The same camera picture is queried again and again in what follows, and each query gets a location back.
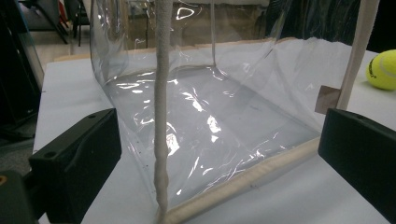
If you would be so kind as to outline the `dark metal stand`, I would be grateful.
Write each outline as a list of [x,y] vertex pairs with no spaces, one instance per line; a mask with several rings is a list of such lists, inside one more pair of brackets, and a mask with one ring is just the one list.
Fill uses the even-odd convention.
[[83,25],[89,25],[84,0],[17,0],[29,31],[54,31],[67,44],[66,29],[72,25],[74,38],[81,41]]

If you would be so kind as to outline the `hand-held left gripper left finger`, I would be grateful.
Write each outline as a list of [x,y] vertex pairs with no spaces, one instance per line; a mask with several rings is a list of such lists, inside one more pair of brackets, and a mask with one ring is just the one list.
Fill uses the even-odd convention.
[[44,187],[49,221],[80,224],[120,155],[114,108],[90,114],[38,150],[29,163]]

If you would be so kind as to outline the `clear plastic bag with beige trim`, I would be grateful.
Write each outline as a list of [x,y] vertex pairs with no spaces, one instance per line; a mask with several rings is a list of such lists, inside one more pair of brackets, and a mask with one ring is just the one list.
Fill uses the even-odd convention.
[[311,154],[347,107],[380,0],[92,0],[92,70],[157,224]]

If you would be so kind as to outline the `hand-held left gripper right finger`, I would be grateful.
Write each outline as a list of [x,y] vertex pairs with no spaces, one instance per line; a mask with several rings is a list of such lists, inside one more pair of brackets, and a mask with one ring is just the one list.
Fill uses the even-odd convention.
[[362,115],[328,110],[319,156],[390,224],[396,224],[396,132]]

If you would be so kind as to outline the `yellow tennis ball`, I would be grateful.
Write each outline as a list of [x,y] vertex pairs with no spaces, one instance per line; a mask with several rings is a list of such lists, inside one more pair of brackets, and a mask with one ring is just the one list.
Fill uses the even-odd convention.
[[376,88],[396,91],[396,49],[376,55],[367,64],[366,78]]

